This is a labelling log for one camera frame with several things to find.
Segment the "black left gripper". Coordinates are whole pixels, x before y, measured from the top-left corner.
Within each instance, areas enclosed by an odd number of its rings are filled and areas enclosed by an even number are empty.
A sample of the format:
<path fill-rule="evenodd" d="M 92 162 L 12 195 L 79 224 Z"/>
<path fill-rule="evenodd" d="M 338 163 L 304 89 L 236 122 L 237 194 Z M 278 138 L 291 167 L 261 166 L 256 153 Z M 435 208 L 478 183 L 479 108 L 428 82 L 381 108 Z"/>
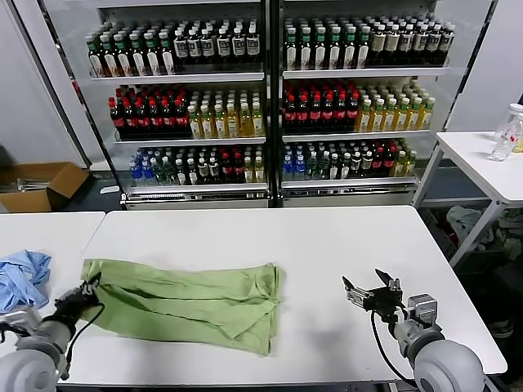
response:
<path fill-rule="evenodd" d="M 66 292 L 55 300 L 55 316 L 63 322 L 76 323 L 83 314 L 91 308 L 98 306 L 96 288 L 101 280 L 101 272 L 97 272 L 83 282 L 80 287 Z"/>

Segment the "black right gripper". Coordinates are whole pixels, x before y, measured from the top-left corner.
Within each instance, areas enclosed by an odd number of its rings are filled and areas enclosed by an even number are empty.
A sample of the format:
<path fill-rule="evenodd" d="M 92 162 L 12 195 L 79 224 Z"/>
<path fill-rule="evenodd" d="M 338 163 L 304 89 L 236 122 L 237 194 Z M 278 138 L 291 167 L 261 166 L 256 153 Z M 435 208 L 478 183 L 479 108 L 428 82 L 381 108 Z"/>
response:
<path fill-rule="evenodd" d="M 347 277 L 343 276 L 346 298 L 356 306 L 365 306 L 366 311 L 375 311 L 380 317 L 392 316 L 398 308 L 403 306 L 400 279 L 393 278 L 389 273 L 379 269 L 375 269 L 375 272 L 385 287 L 369 291 L 354 286 Z"/>

